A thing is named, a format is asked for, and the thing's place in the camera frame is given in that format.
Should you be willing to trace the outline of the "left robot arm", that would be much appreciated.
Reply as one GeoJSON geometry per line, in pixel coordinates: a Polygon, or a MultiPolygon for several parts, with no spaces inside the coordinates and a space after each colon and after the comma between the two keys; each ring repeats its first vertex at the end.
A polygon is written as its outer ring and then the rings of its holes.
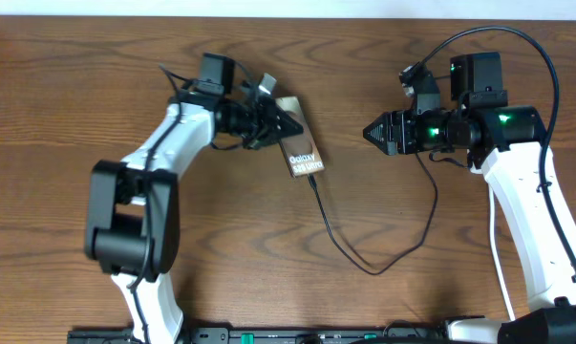
{"type": "Polygon", "coordinates": [[[179,182],[198,153],[218,133],[257,150],[303,131],[269,95],[241,103],[222,94],[179,91],[139,149],[94,166],[84,251],[120,288],[134,320],[130,341],[181,339],[184,314],[169,271],[180,244],[179,182]]]}

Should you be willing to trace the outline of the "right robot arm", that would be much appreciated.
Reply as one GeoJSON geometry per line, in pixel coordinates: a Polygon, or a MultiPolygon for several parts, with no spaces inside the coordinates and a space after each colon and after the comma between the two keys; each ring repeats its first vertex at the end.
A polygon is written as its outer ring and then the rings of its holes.
{"type": "Polygon", "coordinates": [[[532,106],[384,113],[363,130],[384,154],[465,148],[501,205],[519,254],[529,314],[450,320],[454,343],[576,343],[576,225],[532,106]]]}

